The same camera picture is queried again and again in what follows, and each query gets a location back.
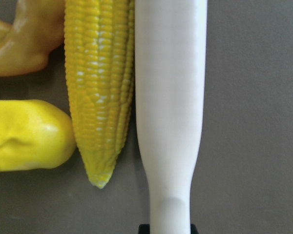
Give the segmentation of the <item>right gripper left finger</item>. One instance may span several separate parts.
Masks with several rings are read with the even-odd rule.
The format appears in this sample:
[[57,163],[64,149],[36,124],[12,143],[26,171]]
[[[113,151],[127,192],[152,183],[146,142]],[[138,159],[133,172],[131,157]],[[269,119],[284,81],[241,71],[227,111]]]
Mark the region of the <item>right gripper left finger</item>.
[[138,227],[138,234],[150,234],[150,225],[140,224]]

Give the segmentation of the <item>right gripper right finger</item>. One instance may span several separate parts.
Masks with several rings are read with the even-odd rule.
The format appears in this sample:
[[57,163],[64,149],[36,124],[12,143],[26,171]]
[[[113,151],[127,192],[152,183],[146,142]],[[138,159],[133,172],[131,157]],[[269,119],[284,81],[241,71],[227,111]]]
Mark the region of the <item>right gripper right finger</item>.
[[190,233],[191,234],[199,234],[197,227],[194,224],[190,225]]

